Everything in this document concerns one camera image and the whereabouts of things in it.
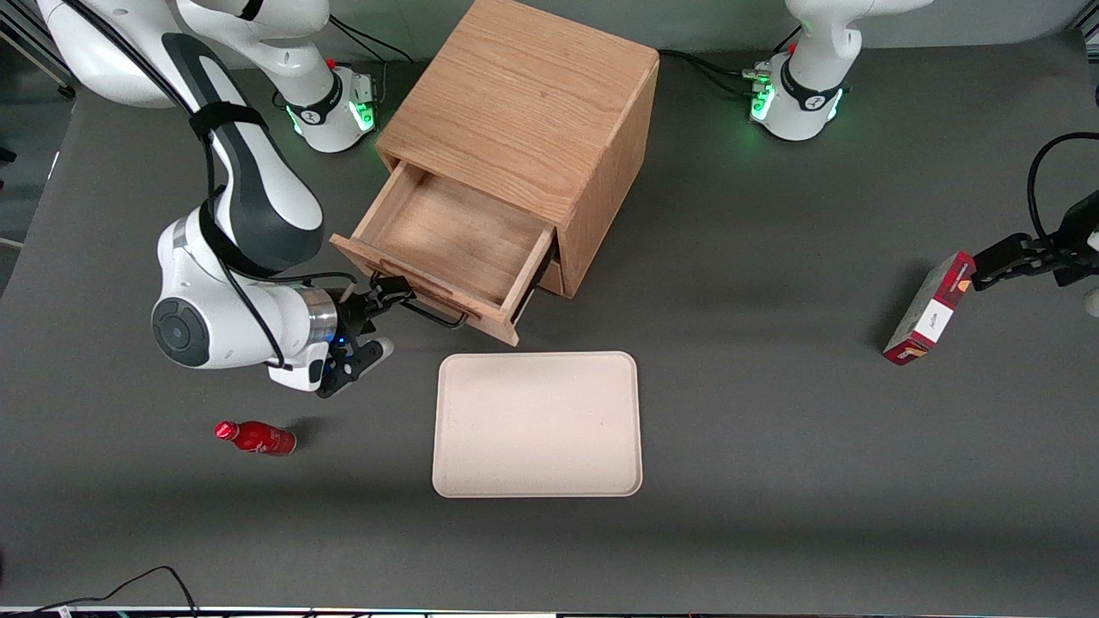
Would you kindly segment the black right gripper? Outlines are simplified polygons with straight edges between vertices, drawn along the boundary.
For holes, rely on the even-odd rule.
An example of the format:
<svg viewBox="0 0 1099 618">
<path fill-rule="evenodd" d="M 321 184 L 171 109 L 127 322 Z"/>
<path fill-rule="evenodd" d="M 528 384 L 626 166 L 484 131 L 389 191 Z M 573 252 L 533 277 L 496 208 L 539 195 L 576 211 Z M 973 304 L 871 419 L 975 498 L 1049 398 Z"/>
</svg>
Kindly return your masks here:
<svg viewBox="0 0 1099 618">
<path fill-rule="evenodd" d="M 345 390 L 392 355 L 392 341 L 385 336 L 358 342 L 360 336 L 376 332 L 371 320 L 412 300 L 417 300 L 417 294 L 404 276 L 374 275 L 367 296 L 349 296 L 338 301 L 337 328 L 319 375 L 319 398 L 328 399 Z"/>
</svg>

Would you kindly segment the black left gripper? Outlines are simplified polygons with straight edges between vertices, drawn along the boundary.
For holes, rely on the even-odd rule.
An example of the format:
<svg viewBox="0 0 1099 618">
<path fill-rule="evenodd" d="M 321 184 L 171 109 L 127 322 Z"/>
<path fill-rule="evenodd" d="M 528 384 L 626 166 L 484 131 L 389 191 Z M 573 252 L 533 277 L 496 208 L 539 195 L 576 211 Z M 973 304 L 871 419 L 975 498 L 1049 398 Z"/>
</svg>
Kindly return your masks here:
<svg viewBox="0 0 1099 618">
<path fill-rule="evenodd" d="M 1057 227 L 1053 241 L 1061 251 L 1063 266 L 1056 264 L 1047 244 L 1026 233 L 1006 236 L 974 256 L 972 277 L 976 293 L 984 293 L 998 282 L 1024 276 L 1040 276 L 1054 271 L 1059 287 L 1067 287 L 1086 277 L 1096 276 L 1098 251 L 1089 241 L 1098 228 L 1098 191 L 1069 207 Z"/>
</svg>

